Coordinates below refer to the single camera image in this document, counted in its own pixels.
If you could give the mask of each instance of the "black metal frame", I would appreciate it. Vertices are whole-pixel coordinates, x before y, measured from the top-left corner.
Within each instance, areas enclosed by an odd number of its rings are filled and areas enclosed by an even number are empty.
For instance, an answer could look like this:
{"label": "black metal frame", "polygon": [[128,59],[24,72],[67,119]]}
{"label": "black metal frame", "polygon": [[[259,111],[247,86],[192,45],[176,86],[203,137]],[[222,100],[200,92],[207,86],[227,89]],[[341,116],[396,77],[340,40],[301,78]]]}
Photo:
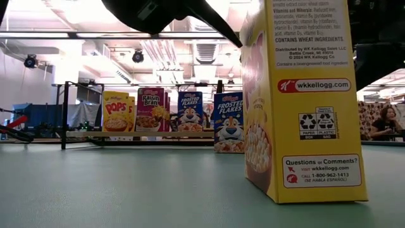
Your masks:
{"label": "black metal frame", "polygon": [[[108,85],[106,84],[92,84],[94,86],[102,86],[102,92]],[[58,88],[58,96],[62,85],[53,85]],[[66,149],[68,144],[66,132],[68,131],[68,100],[69,100],[69,88],[70,86],[80,86],[90,89],[84,85],[78,83],[66,81],[64,84],[64,96],[63,96],[63,113],[62,113],[62,135],[61,135],[61,149]],[[199,86],[198,84],[176,84],[177,88],[181,86]],[[216,86],[216,93],[222,93],[225,90],[225,86],[222,80],[219,80],[217,84],[204,84],[201,86]],[[56,105],[59,105],[59,99],[56,100]],[[95,144],[96,146],[212,146],[213,141],[105,141],[106,137],[97,137],[97,139],[88,139],[88,142]]]}

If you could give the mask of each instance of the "security camera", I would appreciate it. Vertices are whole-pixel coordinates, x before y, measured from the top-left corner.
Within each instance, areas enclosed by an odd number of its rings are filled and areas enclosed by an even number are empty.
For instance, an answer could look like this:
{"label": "security camera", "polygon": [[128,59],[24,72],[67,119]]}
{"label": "security camera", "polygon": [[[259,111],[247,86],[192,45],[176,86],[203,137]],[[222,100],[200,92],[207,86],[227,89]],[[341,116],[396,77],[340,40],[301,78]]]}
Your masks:
{"label": "security camera", "polygon": [[29,69],[35,69],[38,67],[38,60],[35,54],[29,54],[24,61],[24,66]]}
{"label": "security camera", "polygon": [[142,63],[144,61],[142,50],[135,50],[135,54],[132,56],[132,61],[134,61],[134,63]]}

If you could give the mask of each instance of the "yellow cereal box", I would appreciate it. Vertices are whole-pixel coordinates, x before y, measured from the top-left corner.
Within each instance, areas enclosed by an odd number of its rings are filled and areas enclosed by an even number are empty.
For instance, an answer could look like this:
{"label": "yellow cereal box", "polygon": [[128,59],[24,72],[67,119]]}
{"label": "yellow cereal box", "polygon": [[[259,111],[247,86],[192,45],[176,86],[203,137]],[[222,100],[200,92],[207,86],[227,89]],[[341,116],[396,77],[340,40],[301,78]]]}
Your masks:
{"label": "yellow cereal box", "polygon": [[128,131],[135,131],[135,97],[128,97]]}
{"label": "yellow cereal box", "polygon": [[128,93],[103,92],[103,131],[128,132]]}
{"label": "yellow cereal box", "polygon": [[246,177],[276,203],[366,201],[346,0],[252,0]]}

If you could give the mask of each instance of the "person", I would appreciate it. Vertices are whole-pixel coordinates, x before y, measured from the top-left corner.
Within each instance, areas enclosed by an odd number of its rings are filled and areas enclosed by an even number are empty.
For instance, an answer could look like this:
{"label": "person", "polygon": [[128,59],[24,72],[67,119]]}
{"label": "person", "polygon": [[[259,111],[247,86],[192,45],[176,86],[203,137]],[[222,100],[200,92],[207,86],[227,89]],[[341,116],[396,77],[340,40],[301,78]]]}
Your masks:
{"label": "person", "polygon": [[389,106],[380,112],[380,118],[371,125],[370,137],[375,141],[389,141],[390,137],[385,135],[395,132],[401,133],[402,127],[396,120],[395,110]]}

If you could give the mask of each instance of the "green floor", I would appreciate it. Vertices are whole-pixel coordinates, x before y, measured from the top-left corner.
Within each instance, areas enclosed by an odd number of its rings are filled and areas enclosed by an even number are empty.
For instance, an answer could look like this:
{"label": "green floor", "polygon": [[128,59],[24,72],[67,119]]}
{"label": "green floor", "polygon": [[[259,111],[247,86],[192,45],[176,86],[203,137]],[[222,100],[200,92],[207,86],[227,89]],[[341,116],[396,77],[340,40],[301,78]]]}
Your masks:
{"label": "green floor", "polygon": [[405,227],[405,150],[363,154],[370,202],[276,205],[243,155],[0,144],[0,227]]}

